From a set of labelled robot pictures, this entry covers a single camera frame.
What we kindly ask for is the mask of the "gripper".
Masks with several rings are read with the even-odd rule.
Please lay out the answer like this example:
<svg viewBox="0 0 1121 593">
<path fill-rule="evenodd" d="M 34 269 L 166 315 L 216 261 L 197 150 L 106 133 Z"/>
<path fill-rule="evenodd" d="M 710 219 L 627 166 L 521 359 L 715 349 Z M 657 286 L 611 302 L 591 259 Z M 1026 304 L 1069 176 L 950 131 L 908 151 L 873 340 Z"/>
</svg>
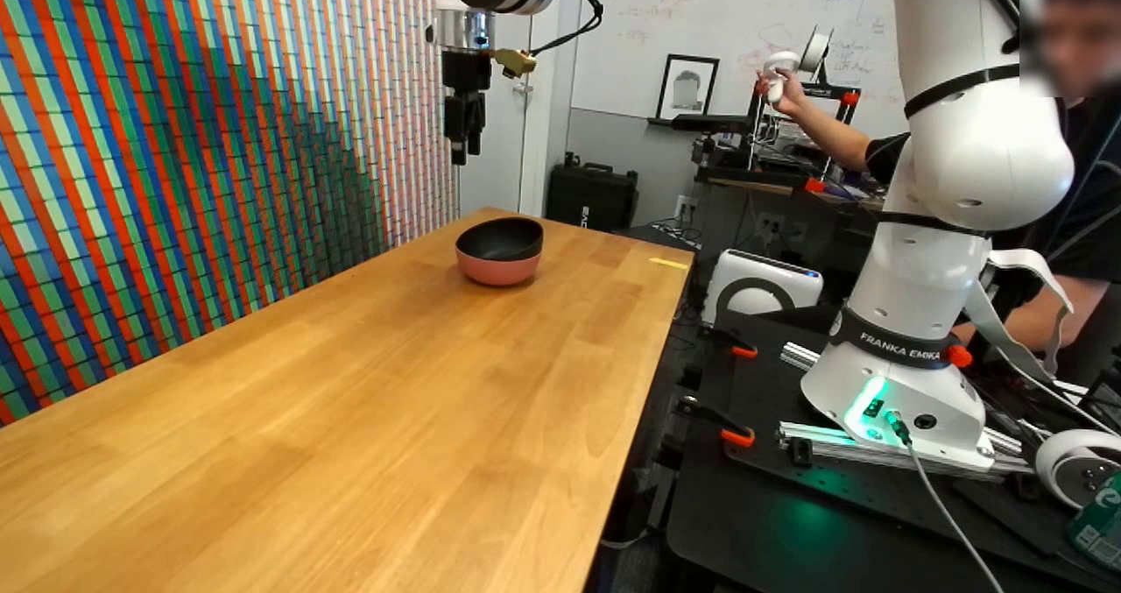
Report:
<svg viewBox="0 0 1121 593">
<path fill-rule="evenodd" d="M 444 135 L 451 139 L 451 163 L 465 166 L 481 152 L 487 124 L 485 90 L 491 86 L 491 59 L 485 53 L 441 50 Z"/>
</svg>

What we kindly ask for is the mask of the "black bowl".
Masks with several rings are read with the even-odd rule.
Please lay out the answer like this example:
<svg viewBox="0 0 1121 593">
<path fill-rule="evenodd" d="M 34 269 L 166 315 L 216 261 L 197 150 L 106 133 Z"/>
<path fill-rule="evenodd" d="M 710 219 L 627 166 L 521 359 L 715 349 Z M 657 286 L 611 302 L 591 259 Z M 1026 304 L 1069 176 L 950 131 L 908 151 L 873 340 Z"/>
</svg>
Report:
<svg viewBox="0 0 1121 593">
<path fill-rule="evenodd" d="M 456 250 L 478 260 L 513 262 L 543 251 L 545 230 L 532 217 L 489 219 L 469 228 L 456 239 Z"/>
</svg>

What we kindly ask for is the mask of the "orange bowl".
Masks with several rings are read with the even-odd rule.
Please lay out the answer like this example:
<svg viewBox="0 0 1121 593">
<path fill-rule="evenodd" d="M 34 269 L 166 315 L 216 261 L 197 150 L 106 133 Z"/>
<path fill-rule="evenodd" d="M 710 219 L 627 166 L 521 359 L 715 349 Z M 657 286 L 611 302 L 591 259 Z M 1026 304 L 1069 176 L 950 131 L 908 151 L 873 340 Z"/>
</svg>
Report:
<svg viewBox="0 0 1121 593">
<path fill-rule="evenodd" d="M 525 260 L 484 260 L 463 251 L 456 251 L 458 270 L 465 278 L 484 286 L 504 288 L 527 282 L 536 274 L 543 258 L 541 253 L 532 254 Z"/>
</svg>

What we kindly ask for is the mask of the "black hard case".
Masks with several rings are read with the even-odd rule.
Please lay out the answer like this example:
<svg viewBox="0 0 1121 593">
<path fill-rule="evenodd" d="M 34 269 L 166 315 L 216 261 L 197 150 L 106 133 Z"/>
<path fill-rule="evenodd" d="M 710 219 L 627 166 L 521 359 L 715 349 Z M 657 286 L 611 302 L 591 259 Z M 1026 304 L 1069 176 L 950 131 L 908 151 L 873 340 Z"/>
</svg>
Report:
<svg viewBox="0 0 1121 593">
<path fill-rule="evenodd" d="M 565 152 L 553 168 L 546 189 L 544 217 L 581 229 L 629 229 L 639 203 L 639 173 L 614 172 L 612 166 L 583 163 Z"/>
</svg>

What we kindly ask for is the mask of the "framed picture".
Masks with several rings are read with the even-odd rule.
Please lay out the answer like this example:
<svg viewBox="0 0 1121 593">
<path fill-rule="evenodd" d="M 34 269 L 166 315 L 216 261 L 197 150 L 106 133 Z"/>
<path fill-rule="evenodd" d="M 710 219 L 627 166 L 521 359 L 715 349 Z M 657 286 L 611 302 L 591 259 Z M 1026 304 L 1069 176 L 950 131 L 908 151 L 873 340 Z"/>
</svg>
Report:
<svg viewBox="0 0 1121 593">
<path fill-rule="evenodd" d="M 673 121 L 680 114 L 708 114 L 717 66 L 717 58 L 669 54 L 654 115 L 657 121 Z"/>
</svg>

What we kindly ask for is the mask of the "whiteboard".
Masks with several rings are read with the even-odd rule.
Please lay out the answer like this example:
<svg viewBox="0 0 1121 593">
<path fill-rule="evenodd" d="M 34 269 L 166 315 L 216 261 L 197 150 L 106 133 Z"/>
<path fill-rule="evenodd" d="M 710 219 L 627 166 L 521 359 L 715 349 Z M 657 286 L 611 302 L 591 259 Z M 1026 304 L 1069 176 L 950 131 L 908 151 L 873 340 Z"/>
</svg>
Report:
<svg viewBox="0 0 1121 593">
<path fill-rule="evenodd" d="M 572 105 L 656 115 L 671 54 L 717 61 L 708 111 L 740 114 L 773 52 L 802 52 L 830 33 L 830 83 L 861 89 L 854 126 L 872 137 L 905 129 L 893 0 L 600 0 L 603 24 L 581 37 Z"/>
</svg>

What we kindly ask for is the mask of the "hand controller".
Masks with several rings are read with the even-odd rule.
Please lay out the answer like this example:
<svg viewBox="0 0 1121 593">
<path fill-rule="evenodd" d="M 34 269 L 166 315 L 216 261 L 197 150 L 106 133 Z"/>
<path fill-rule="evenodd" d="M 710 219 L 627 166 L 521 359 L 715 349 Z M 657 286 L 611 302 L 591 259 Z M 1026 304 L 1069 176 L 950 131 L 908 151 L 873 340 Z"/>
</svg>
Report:
<svg viewBox="0 0 1121 593">
<path fill-rule="evenodd" d="M 787 78 L 784 73 L 797 73 L 800 70 L 802 55 L 793 50 L 776 52 L 765 61 L 765 85 L 767 85 L 767 102 L 777 105 L 785 94 Z"/>
</svg>

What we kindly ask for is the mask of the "white computer box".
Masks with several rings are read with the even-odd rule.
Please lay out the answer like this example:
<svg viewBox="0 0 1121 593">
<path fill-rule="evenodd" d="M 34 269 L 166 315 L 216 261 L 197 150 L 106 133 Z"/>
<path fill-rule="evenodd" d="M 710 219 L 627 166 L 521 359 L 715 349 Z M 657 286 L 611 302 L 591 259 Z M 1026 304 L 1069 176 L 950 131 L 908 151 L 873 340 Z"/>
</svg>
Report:
<svg viewBox="0 0 1121 593">
<path fill-rule="evenodd" d="M 813 307 L 823 287 L 823 274 L 808 267 L 728 249 L 708 278 L 701 325 L 713 327 L 725 311 L 757 316 Z"/>
</svg>

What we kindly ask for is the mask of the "cluttered desk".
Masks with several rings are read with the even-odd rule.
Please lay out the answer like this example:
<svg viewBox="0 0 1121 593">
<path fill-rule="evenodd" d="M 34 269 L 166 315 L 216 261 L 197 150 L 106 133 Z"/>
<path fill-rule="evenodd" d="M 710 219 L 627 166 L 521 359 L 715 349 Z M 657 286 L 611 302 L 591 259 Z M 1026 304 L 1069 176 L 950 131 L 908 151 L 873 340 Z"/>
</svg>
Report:
<svg viewBox="0 0 1121 593">
<path fill-rule="evenodd" d="M 884 198 L 835 182 L 821 193 L 806 185 L 798 174 L 698 169 L 696 228 L 705 257 L 738 249 L 828 275 L 856 274 Z"/>
</svg>

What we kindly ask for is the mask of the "black clamp with orange tip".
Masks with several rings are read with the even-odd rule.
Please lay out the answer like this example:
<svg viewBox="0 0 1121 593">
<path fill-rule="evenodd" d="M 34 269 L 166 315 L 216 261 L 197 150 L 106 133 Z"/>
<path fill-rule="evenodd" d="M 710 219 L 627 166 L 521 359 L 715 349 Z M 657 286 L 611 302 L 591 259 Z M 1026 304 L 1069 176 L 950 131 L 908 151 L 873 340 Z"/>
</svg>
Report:
<svg viewBox="0 0 1121 593">
<path fill-rule="evenodd" d="M 729 355 L 736 360 L 756 360 L 759 349 L 745 342 L 736 333 L 736 330 L 701 327 L 698 331 L 701 339 L 701 353 L 705 356 Z"/>
<path fill-rule="evenodd" d="M 677 413 L 693 421 L 704 421 L 704 424 L 716 427 L 721 441 L 725 442 L 725 444 L 741 450 L 749 450 L 754 446 L 757 436 L 752 428 L 736 424 L 728 414 L 702 404 L 696 397 L 680 397 L 675 401 L 673 413 Z"/>
</svg>

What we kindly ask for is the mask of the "3D printer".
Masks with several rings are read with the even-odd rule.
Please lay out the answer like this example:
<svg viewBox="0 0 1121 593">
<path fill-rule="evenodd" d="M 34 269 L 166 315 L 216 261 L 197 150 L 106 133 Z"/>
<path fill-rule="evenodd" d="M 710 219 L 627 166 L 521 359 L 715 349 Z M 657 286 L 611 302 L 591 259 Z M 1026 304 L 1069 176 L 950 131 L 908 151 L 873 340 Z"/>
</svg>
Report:
<svg viewBox="0 0 1121 593">
<path fill-rule="evenodd" d="M 842 119 L 826 113 L 824 109 L 818 106 L 818 103 L 812 101 L 809 93 L 802 85 L 802 74 L 818 75 L 824 70 L 830 38 L 832 38 L 831 31 L 821 26 L 815 27 L 804 50 L 796 52 L 802 55 L 797 73 L 784 73 L 787 78 L 785 94 L 781 101 L 772 108 L 777 113 L 789 117 L 794 123 L 800 126 L 802 130 L 818 146 L 821 152 L 824 152 L 833 163 L 844 167 L 847 172 L 867 173 L 865 154 L 871 138 Z M 757 71 L 754 91 L 761 95 L 762 102 L 768 103 L 762 68 Z"/>
</svg>

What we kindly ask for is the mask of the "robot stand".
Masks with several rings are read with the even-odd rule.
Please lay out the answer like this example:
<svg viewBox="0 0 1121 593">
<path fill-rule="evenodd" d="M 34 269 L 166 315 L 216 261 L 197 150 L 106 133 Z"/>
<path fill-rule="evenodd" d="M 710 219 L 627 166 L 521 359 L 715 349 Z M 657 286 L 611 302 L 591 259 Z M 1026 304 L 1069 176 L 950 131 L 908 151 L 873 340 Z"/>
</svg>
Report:
<svg viewBox="0 0 1121 593">
<path fill-rule="evenodd" d="M 711 339 L 698 400 L 756 441 L 725 453 L 716 427 L 689 427 L 667 532 L 693 569 L 683 589 L 717 580 L 752 593 L 993 593 L 912 469 L 797 467 L 779 448 L 779 423 L 809 417 L 802 372 L 779 353 L 825 339 L 739 314 L 729 325 L 757 356 Z"/>
</svg>

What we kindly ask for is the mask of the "person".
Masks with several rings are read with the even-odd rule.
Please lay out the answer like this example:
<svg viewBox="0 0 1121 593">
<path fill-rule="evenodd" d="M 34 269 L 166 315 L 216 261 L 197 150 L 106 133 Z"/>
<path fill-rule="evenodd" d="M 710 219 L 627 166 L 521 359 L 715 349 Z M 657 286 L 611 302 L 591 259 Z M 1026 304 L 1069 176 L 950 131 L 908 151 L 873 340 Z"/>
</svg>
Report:
<svg viewBox="0 0 1121 593">
<path fill-rule="evenodd" d="M 1121 285 L 1121 0 L 1043 0 L 1036 38 L 1054 89 L 1075 163 L 1075 178 L 1060 205 L 1020 230 L 999 231 L 995 249 L 1034 249 L 1073 303 L 1062 323 L 1060 346 L 1080 342 L 1105 294 Z M 889 185 L 908 133 L 871 138 L 868 172 Z M 1051 336 L 1060 299 L 1026 286 L 1013 296 L 1006 328 L 1032 352 Z"/>
</svg>

